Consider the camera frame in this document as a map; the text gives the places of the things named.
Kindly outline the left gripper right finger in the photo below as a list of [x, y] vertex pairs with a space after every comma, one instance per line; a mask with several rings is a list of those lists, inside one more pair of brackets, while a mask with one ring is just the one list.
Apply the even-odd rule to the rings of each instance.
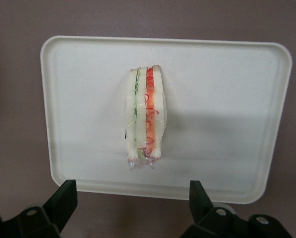
[[230, 209], [214, 205], [201, 182], [192, 180], [189, 188], [192, 224], [182, 238], [289, 238], [291, 235], [274, 217], [255, 214], [249, 220]]

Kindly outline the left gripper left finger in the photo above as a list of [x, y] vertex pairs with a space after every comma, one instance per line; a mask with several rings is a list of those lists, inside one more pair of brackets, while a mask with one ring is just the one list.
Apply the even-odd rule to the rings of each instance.
[[77, 204], [76, 181], [67, 180], [42, 206], [31, 206], [7, 221], [0, 216], [0, 238], [60, 238]]

